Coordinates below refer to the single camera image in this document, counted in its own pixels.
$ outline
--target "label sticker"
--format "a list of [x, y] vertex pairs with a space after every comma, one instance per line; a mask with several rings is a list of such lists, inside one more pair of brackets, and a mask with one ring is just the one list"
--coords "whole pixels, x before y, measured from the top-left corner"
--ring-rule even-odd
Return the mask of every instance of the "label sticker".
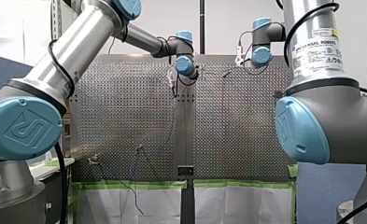
[[338, 33], [337, 30], [333, 28], [319, 28], [312, 31], [312, 36], [334, 36], [338, 38]]
[[343, 58], [336, 37], [318, 36], [291, 48], [294, 76], [310, 76], [319, 69], [344, 73]]

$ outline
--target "gray base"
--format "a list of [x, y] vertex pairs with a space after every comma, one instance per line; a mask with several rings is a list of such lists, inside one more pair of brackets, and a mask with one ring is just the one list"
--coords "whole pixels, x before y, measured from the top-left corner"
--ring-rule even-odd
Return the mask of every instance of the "gray base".
[[46, 223], [46, 191], [43, 183], [34, 185], [31, 195], [10, 203], [0, 204], [0, 223]]

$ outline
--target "green tape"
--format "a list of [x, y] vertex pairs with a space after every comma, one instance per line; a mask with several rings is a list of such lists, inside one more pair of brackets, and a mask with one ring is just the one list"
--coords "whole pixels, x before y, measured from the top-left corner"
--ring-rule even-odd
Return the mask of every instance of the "green tape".
[[290, 178], [296, 178], [299, 172], [298, 164], [290, 164], [288, 165]]
[[258, 189], [292, 189], [294, 182], [262, 182], [262, 181], [244, 181], [244, 180], [195, 180], [196, 189], [216, 189], [225, 187], [242, 187]]
[[291, 224], [296, 224], [296, 206], [297, 206], [297, 196], [296, 196], [296, 182], [292, 182], [291, 184], [292, 191], [291, 191]]
[[157, 190], [157, 189], [185, 189], [186, 181], [170, 182], [132, 182], [126, 180], [102, 180], [99, 182], [74, 183], [73, 189], [138, 189], [138, 190]]
[[[74, 161], [74, 160], [75, 159], [73, 158], [64, 158], [64, 163], [68, 163], [69, 161]], [[58, 159], [52, 159], [51, 161], [47, 161], [45, 164], [43, 163], [43, 161], [38, 161], [38, 162], [31, 164], [30, 166], [35, 167], [41, 164], [43, 164], [44, 166], [59, 166]]]

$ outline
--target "metal bracket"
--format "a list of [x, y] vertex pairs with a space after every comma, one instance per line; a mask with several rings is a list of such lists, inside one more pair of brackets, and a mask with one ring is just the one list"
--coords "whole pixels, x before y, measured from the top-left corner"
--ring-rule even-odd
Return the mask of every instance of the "metal bracket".
[[178, 175], [194, 175], [194, 166], [178, 166]]
[[61, 0], [51, 1], [51, 37], [58, 39], [62, 35]]

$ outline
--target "light blue joint cap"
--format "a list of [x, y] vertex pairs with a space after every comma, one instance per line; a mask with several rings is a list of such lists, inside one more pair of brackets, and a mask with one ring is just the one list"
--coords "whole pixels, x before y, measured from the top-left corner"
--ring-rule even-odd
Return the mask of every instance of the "light blue joint cap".
[[49, 102], [35, 97], [10, 98], [0, 103], [0, 160], [38, 157], [57, 143], [62, 118]]
[[253, 22], [252, 29], [253, 29], [253, 31], [258, 30], [258, 29], [262, 28], [263, 26], [270, 24], [271, 22], [272, 22], [272, 20], [269, 17], [257, 18]]
[[259, 47], [253, 51], [251, 60], [255, 66], [262, 67], [273, 60], [273, 55], [271, 54], [270, 49], [266, 47]]
[[180, 56], [175, 61], [175, 69], [180, 75], [189, 77], [194, 73], [195, 66], [189, 57]]
[[116, 7], [122, 15], [129, 21], [133, 21], [140, 16], [142, 12], [142, 3], [140, 0], [113, 0]]
[[317, 118], [294, 97], [276, 104], [276, 133], [280, 145], [296, 161], [325, 164], [330, 159], [329, 142]]
[[176, 36], [192, 42], [192, 33], [190, 31], [178, 31]]

